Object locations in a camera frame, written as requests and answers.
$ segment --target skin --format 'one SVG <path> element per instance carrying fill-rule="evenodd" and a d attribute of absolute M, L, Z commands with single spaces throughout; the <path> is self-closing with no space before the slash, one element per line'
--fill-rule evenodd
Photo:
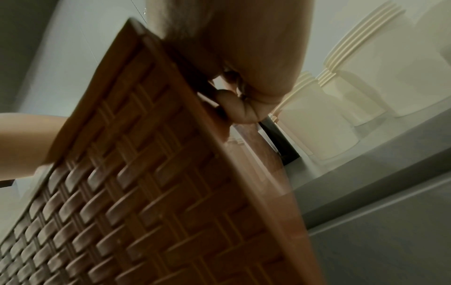
<path fill-rule="evenodd" d="M 149 29 L 228 83 L 216 101 L 234 123 L 261 121 L 291 91 L 312 9 L 313 0 L 147 0 Z"/>

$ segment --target person's hand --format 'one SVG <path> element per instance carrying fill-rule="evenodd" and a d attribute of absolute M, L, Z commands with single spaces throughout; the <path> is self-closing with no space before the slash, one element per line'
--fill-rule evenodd
<path fill-rule="evenodd" d="M 313 0 L 147 0 L 149 29 L 209 79 L 235 123 L 264 119 L 290 92 L 305 54 Z"/>

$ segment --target person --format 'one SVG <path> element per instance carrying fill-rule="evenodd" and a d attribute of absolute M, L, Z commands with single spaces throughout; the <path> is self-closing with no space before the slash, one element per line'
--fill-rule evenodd
<path fill-rule="evenodd" d="M 208 79 L 225 80 L 215 99 L 232 122 L 256 123 L 293 88 L 312 9 L 313 0 L 147 0 L 147 23 Z M 8 180 L 34 174 L 66 118 L 0 120 L 0 180 Z"/>

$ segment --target brown object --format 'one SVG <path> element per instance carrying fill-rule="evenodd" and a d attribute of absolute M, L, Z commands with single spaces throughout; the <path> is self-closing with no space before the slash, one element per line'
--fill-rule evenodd
<path fill-rule="evenodd" d="M 280 160 L 228 128 L 130 20 L 1 244 L 0 284 L 322 284 Z"/>

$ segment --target basket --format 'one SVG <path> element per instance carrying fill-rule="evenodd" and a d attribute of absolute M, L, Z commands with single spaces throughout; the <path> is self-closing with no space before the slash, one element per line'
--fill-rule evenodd
<path fill-rule="evenodd" d="M 0 285 L 322 284 L 294 200 L 274 211 L 227 130 L 129 20 L 1 244 Z"/>

